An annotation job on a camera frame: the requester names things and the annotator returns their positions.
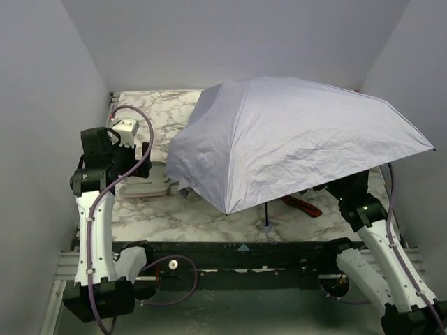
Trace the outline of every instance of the white round knob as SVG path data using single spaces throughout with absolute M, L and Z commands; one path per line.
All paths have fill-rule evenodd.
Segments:
M 175 270 L 176 268 L 178 268 L 179 267 L 179 262 L 178 261 L 176 261 L 176 260 L 171 260 L 170 262 L 169 262 L 169 268 L 171 269 L 171 270 Z

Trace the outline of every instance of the white wall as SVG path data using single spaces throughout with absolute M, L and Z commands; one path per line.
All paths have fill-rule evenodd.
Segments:
M 62 0 L 111 91 L 258 75 L 357 89 L 409 0 Z
M 411 1 L 362 92 L 388 100 L 437 148 L 396 162 L 395 211 L 447 299 L 447 1 Z
M 80 131 L 109 95 L 59 0 L 0 3 L 0 329 L 38 334 L 76 227 Z

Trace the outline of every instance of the marble surface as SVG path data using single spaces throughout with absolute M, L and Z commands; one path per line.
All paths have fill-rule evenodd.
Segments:
M 147 113 L 154 127 L 152 161 L 166 161 L 170 139 L 187 124 L 200 91 L 123 92 L 119 105 L 134 105 Z M 149 129 L 142 117 L 124 110 L 120 117 L 140 122 L 136 142 L 149 138 Z M 369 191 L 388 208 L 388 196 L 380 170 L 369 174 Z M 308 191 L 296 195 L 317 206 L 323 215 L 308 215 L 281 200 L 268 203 L 273 229 L 263 231 L 264 206 L 256 206 L 225 216 L 194 192 L 187 199 L 179 196 L 174 186 L 170 195 L 159 198 L 122 199 L 118 192 L 112 214 L 114 241 L 328 241 L 349 237 L 360 241 L 339 213 L 337 201 L 327 191 Z

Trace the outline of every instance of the umbrella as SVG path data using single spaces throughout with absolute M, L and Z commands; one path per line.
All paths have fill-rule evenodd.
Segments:
M 258 77 L 202 92 L 166 175 L 229 214 L 429 149 L 384 100 Z

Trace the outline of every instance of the umbrella handle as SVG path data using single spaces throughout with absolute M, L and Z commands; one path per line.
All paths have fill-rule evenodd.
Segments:
M 323 212 L 315 207 L 312 204 L 309 204 L 308 202 L 302 201 L 300 199 L 297 199 L 295 197 L 292 197 L 291 195 L 286 195 L 285 197 L 281 198 L 282 202 L 284 204 L 287 204 L 288 206 L 295 207 L 296 209 L 299 209 L 300 211 L 303 211 L 311 218 L 318 218 Z

